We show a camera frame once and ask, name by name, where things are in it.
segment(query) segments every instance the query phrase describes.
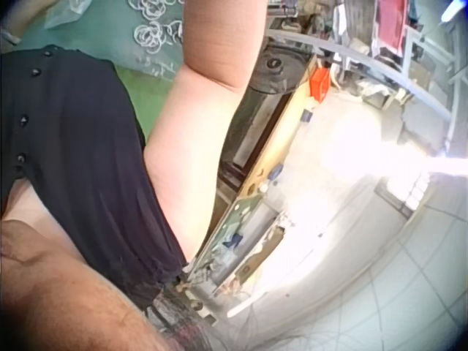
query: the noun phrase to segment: green surface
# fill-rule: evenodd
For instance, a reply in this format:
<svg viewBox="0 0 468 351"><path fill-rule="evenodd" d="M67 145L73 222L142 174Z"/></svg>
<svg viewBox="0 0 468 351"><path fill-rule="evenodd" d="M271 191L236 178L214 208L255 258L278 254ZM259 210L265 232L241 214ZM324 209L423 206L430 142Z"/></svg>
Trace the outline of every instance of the green surface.
<svg viewBox="0 0 468 351"><path fill-rule="evenodd" d="M182 9L178 2L166 8L167 12L158 20L160 24L181 19ZM158 53L148 54L133 38L135 28L147 23L141 12L132 9L127 0L93 0L75 22L45 29L45 19L40 18L29 26L18 49L54 44L171 80L183 61L182 47L164 44Z"/></svg>
<svg viewBox="0 0 468 351"><path fill-rule="evenodd" d="M172 83L123 67L116 67L116 69L129 92L143 133L148 137L154 121L161 112Z"/></svg>

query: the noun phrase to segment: plastic bag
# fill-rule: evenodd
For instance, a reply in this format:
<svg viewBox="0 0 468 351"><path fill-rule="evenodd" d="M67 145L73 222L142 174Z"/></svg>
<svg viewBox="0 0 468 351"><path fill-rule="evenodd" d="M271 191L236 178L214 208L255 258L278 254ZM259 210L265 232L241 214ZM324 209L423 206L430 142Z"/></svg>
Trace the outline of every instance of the plastic bag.
<svg viewBox="0 0 468 351"><path fill-rule="evenodd" d="M93 0L61 0L47 12L44 28L50 29L80 19Z"/></svg>
<svg viewBox="0 0 468 351"><path fill-rule="evenodd" d="M165 14L158 20L161 26L182 19L182 0L167 0ZM141 11L135 11L128 0L87 0L83 16L66 26L46 29L37 21L28 28L17 50L31 50L54 44L69 50L80 50L98 59L110 60L115 65L133 69L154 77L172 80L182 65L182 45L166 42L158 53L150 54L134 38L135 29L148 24ZM69 0L61 0L70 11Z"/></svg>

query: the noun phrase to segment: metal pipe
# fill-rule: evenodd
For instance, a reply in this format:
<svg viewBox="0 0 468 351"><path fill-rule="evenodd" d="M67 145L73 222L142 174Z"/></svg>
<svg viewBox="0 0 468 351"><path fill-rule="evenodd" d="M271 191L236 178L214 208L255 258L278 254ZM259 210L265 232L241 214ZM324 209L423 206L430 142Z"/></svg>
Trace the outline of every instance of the metal pipe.
<svg viewBox="0 0 468 351"><path fill-rule="evenodd" d="M274 37L282 40L291 40L293 42L301 42L307 45L313 45L328 51L339 53L342 56L349 57L355 61L358 61L376 71L382 73L386 77L390 78L397 82L401 87L405 88L409 92L413 93L416 98L424 102L430 108L435 110L442 118L446 121L451 120L452 113L435 97L433 97L428 91L421 88L418 84L413 82L408 77L405 77L400 72L394 70L393 68L374 60L371 57L363 55L356 50L347 48L343 45L335 44L334 42L329 42L327 40L319 39L316 37L310 37L305 34L292 33L288 31L280 31L270 29L267 31L269 37Z"/></svg>

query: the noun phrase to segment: dark blue fabric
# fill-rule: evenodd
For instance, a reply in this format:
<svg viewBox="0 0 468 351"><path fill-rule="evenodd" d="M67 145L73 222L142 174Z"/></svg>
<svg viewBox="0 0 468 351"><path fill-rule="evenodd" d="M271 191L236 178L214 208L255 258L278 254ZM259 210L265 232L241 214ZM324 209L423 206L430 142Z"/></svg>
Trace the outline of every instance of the dark blue fabric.
<svg viewBox="0 0 468 351"><path fill-rule="evenodd" d="M3 55L1 71L1 212L26 177L89 265L148 306L186 262L113 65L47 47Z"/></svg>

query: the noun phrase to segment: hand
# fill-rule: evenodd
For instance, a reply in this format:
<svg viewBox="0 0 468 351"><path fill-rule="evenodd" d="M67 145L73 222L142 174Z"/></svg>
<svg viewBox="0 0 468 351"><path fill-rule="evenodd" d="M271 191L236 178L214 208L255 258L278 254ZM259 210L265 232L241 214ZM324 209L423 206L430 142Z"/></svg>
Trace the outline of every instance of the hand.
<svg viewBox="0 0 468 351"><path fill-rule="evenodd" d="M28 26L60 0L19 0L1 24L11 35L21 38Z"/></svg>

